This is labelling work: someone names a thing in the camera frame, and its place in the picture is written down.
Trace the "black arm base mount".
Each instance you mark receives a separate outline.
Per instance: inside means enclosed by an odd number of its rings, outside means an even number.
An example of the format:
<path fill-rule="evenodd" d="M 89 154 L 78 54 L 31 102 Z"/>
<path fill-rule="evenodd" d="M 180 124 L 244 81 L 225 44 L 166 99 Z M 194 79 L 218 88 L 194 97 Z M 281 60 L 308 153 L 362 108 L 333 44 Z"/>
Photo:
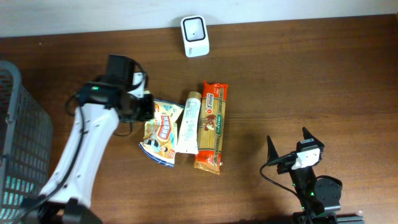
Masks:
<path fill-rule="evenodd" d="M 363 216 L 343 215 L 335 213 L 325 217 L 307 217 L 303 212 L 294 213 L 291 223 L 293 224 L 365 224 Z"/>

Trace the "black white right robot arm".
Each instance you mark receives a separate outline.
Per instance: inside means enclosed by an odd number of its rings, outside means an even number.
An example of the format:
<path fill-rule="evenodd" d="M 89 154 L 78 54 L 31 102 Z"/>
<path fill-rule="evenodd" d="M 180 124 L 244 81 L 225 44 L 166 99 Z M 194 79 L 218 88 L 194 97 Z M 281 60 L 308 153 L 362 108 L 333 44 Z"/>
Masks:
<path fill-rule="evenodd" d="M 268 155 L 263 167 L 276 166 L 279 175 L 288 173 L 294 189 L 291 190 L 273 180 L 272 184 L 293 193 L 300 201 L 304 214 L 311 218 L 327 216 L 341 208 L 343 184 L 327 175 L 315 175 L 313 167 L 322 161 L 325 145 L 303 127 L 303 140 L 296 150 L 279 156 L 270 136 L 267 137 Z"/>

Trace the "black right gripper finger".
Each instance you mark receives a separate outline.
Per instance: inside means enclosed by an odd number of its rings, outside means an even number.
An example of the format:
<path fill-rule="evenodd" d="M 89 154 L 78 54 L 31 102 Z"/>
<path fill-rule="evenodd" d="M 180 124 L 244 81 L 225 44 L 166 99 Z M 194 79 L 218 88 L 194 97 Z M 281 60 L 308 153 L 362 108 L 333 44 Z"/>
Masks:
<path fill-rule="evenodd" d="M 269 135 L 267 136 L 267 147 L 267 165 L 275 165 L 277 163 L 277 160 L 279 159 L 279 155 Z"/>
<path fill-rule="evenodd" d="M 303 142 L 313 142 L 317 140 L 316 137 L 312 135 L 306 127 L 302 128 L 302 132 L 304 138 Z"/>

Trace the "yellow snack bag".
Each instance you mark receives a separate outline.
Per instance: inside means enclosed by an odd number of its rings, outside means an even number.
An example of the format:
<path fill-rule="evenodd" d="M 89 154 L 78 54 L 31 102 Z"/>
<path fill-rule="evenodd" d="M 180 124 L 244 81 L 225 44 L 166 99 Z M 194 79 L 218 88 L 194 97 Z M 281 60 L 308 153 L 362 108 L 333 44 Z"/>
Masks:
<path fill-rule="evenodd" d="M 178 141 L 177 120 L 184 106 L 166 100 L 154 100 L 154 119 L 145 122 L 143 141 L 145 155 L 158 164 L 174 167 Z"/>

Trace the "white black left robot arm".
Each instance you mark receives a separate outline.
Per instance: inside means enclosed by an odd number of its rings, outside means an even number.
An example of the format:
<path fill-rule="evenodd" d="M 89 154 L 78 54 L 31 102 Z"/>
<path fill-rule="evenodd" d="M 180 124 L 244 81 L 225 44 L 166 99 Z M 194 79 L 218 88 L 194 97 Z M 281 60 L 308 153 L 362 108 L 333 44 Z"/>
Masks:
<path fill-rule="evenodd" d="M 61 158 L 39 196 L 22 201 L 14 223 L 101 223 L 90 209 L 96 173 L 120 123 L 153 119 L 147 80 L 137 61 L 110 55 L 105 74 L 71 96 L 74 121 Z"/>

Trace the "white tube tan cap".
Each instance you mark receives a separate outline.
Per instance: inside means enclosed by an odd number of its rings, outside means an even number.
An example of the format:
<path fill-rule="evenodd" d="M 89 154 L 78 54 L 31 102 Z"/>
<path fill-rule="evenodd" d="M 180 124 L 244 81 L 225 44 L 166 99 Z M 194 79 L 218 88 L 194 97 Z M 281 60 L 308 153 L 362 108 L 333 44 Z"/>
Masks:
<path fill-rule="evenodd" d="M 197 129 L 200 106 L 201 94 L 196 91 L 189 92 L 178 135 L 179 153 L 198 154 Z"/>

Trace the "orange spaghetti packet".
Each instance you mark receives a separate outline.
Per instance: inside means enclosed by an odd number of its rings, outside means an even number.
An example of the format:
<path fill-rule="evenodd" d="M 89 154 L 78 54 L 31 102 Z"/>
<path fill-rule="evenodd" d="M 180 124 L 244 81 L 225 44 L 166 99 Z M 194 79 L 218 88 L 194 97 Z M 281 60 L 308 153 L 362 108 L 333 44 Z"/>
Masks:
<path fill-rule="evenodd" d="M 227 95 L 227 84 L 203 83 L 198 120 L 198 153 L 193 166 L 216 175 L 221 174 Z"/>

